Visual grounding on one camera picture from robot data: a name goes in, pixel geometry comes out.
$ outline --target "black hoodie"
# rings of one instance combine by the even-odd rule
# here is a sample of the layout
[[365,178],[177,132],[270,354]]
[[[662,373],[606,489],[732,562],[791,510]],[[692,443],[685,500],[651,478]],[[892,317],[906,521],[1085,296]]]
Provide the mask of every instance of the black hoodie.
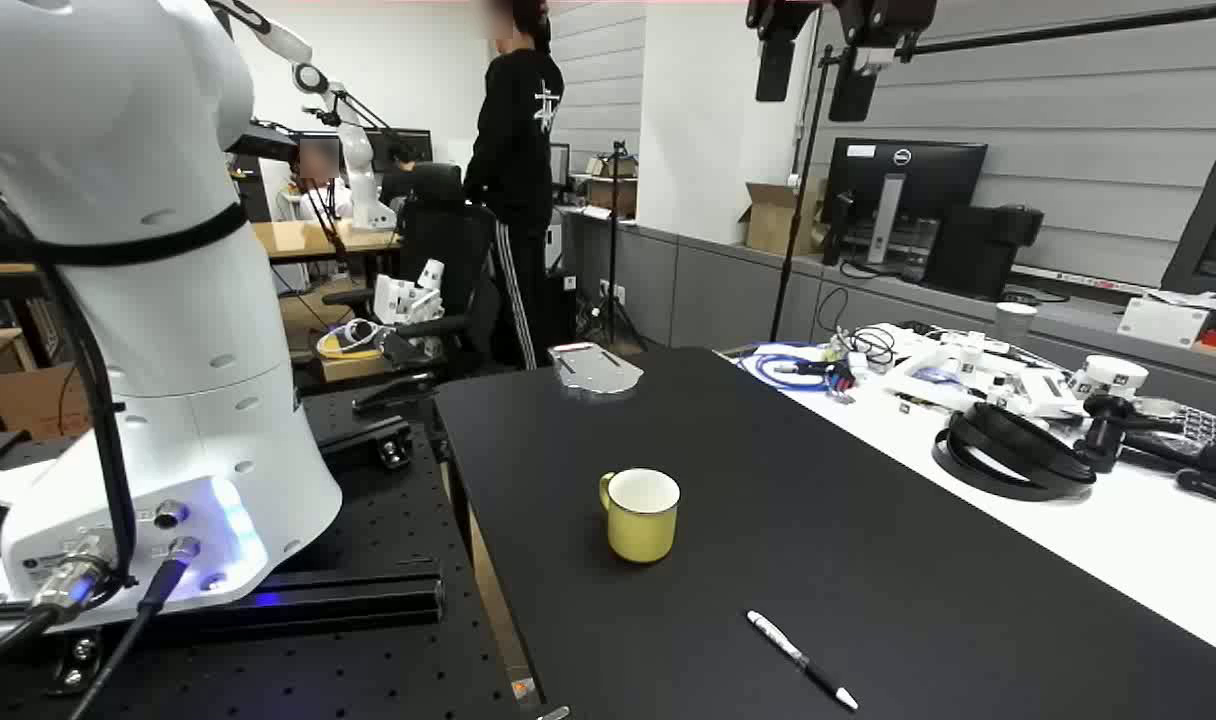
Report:
[[563,100],[563,74],[547,54],[516,50],[488,67],[475,156],[466,196],[483,201],[501,223],[550,223],[550,128]]

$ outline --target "pen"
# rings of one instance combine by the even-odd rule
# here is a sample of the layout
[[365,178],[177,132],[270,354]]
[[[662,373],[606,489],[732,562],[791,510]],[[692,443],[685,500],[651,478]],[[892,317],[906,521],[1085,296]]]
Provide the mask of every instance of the pen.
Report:
[[833,680],[823,675],[822,669],[820,669],[815,662],[810,660],[803,651],[788,641],[786,635],[777,629],[777,625],[773,625],[767,618],[764,618],[764,615],[758,614],[755,611],[748,611],[745,613],[745,619],[750,620],[750,624],[758,628],[759,632],[764,634],[764,637],[771,639],[775,646],[781,647],[781,651],[786,652],[786,654],[795,662],[795,665],[799,665],[800,669],[804,670],[804,675],[807,675],[810,680],[814,680],[818,687],[826,691],[831,697],[835,698],[835,701],[844,703],[844,707],[849,708],[849,710],[856,711],[856,701],[852,698],[852,693],[846,692],[846,690],[840,687],[839,684],[833,682]]

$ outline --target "black chair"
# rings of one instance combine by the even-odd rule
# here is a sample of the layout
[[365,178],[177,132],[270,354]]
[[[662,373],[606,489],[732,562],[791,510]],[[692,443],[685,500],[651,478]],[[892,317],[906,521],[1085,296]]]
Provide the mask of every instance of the black chair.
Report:
[[[467,206],[461,190],[461,168],[418,164],[412,173],[413,192],[401,210],[399,279],[416,281],[426,260],[444,264],[439,296],[444,316],[409,324],[379,341],[394,373],[402,375],[388,387],[356,401],[356,410],[395,403],[410,392],[438,382],[465,377],[492,360],[489,345],[497,322],[500,299],[488,277],[486,263],[497,234],[497,219],[483,206]],[[371,288],[330,293],[325,305],[349,305],[358,317],[375,320]],[[409,341],[438,337],[439,356],[428,358]]]

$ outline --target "mug handle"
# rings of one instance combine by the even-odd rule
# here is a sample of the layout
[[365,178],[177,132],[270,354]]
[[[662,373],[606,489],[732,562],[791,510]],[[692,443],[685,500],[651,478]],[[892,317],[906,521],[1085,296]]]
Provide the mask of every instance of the mug handle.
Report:
[[608,483],[615,474],[617,473],[604,473],[603,477],[599,478],[599,505],[604,506],[604,511],[610,510],[610,504],[608,501]]

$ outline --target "white stripe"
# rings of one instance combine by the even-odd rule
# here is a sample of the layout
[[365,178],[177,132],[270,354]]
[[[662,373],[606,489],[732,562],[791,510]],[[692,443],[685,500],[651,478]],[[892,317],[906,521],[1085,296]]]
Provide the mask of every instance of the white stripe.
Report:
[[497,255],[502,260],[502,275],[506,275],[506,287],[511,296],[511,314],[516,319],[516,337],[520,343],[520,351],[524,354],[525,369],[536,367],[536,354],[533,351],[533,338],[527,325],[524,311],[524,297],[520,296],[518,274],[516,272],[516,257],[511,252],[511,229],[506,225],[497,225]]

